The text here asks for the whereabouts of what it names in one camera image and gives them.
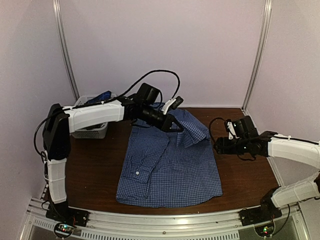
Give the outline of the blue plaid long sleeve shirt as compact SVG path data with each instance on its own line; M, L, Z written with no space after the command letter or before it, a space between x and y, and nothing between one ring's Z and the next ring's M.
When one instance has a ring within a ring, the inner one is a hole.
M208 128L189 111L171 110L183 132L138 120L128 140L116 201L148 208L183 208L223 194Z

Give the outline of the white plastic laundry basket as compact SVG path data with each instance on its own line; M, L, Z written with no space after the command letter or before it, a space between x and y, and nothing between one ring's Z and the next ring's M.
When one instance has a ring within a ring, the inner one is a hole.
M80 96L75 102L76 106L84 105L87 100L90 100L98 96L97 94L89 94ZM111 98L116 97L117 95L112 93ZM103 139L106 136L108 129L108 123L100 123L79 129L71 134L75 139Z

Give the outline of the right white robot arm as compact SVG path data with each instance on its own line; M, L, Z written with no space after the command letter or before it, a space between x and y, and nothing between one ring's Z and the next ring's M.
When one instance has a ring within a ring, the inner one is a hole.
M220 155L236 155L243 160L249 154L250 161L257 156L287 159L320 168L320 144L318 142L285 136L275 131L259 133L250 116L223 121L228 135L212 137L213 148ZM259 220L268 220L276 209L291 203L320 198L320 174L299 180L287 186L272 189L261 199L256 210Z

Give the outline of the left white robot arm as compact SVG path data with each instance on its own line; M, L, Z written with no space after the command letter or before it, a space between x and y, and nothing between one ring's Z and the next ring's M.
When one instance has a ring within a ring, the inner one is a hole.
M143 83L130 96L119 95L108 100L83 105L54 104L44 121L41 157L46 165L47 182L52 202L52 213L61 222L72 218L67 202L65 168L71 152L70 135L78 130L103 123L142 120L166 133L182 132L183 126L169 113L184 100L177 96L168 100L161 109L153 108L160 90Z

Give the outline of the dark blue plaid shirt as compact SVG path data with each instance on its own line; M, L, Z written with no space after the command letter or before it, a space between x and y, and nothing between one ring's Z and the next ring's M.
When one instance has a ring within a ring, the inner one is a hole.
M96 97L92 98L92 99L88 99L86 101L86 104L92 104L92 103L96 103L96 102L101 102L101 101L106 101L109 100L112 97L112 92L111 91L105 91L99 95L97 95Z

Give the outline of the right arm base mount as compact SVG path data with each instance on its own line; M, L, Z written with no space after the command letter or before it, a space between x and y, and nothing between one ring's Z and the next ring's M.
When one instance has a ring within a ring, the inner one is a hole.
M283 225L276 227L275 219L282 216L279 208L275 207L270 195L265 195L260 200L260 206L254 208L243 208L238 214L242 226L254 225L255 233L266 240L277 235L286 226L291 209L288 209L287 217Z

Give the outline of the aluminium front rail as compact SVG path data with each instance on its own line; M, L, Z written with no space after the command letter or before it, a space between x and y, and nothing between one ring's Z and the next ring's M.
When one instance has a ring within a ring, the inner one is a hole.
M282 208L273 221L243 225L239 210L183 215L138 215L89 211L86 226L70 240L263 240L258 233L273 226L271 240L310 239L299 205Z

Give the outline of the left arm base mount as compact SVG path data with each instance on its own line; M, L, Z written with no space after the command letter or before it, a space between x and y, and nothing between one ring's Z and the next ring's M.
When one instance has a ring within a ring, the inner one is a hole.
M41 204L41 207L43 208L46 203L48 203L48 207L46 209L45 217L56 221L53 227L53 233L58 239L65 240L73 234L77 227L87 226L89 217L88 211L71 208L67 201L53 203L50 198L45 200Z

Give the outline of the right aluminium frame post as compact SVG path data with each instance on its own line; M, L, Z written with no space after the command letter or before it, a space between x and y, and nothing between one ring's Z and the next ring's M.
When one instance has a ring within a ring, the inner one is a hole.
M264 9L263 9L263 16L262 16L257 50L256 50L255 59L254 59L254 63L253 63L253 67L250 75L248 88L247 88L246 95L241 108L244 113L246 113L248 110L248 106L254 91L255 83L258 79L259 69L261 66L263 53L265 50L269 29L270 29L270 23L272 18L272 5L273 5L272 0L264 1Z

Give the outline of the aluminium frame post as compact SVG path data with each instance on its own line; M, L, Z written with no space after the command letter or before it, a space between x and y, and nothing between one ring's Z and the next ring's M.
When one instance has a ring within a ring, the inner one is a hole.
M272 5L273 5L272 0L264 1L264 9L263 9L263 16L262 16L257 50L256 50L255 59L254 59L254 63L253 63L253 67L250 75L248 88L247 88L246 95L241 108L244 113L246 113L248 110L248 106L254 91L255 83L258 79L259 69L261 66L263 53L265 50L269 29L270 29L270 23L272 18Z
M62 59L64 62L67 78L70 84L72 95L74 99L77 100L80 97L80 93L75 80L71 58L68 51L66 34L64 30L64 24L63 24L63 16L61 12L61 3L59 0L52 0L52 6L53 6L53 14L56 22L56 27L57 27L59 44L60 44L61 53L62 53Z

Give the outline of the left aluminium frame post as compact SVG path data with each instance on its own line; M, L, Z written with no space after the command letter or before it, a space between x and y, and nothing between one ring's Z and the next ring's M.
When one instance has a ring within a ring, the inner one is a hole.
M52 6L53 6L53 14L56 22L56 27L57 27L59 44L60 44L61 53L62 53L62 59L64 62L67 78L70 84L72 95L74 99L77 100L80 97L80 93L75 80L71 58L68 51L66 34L64 30L64 24L63 24L63 16L61 12L61 3L59 0L52 0Z

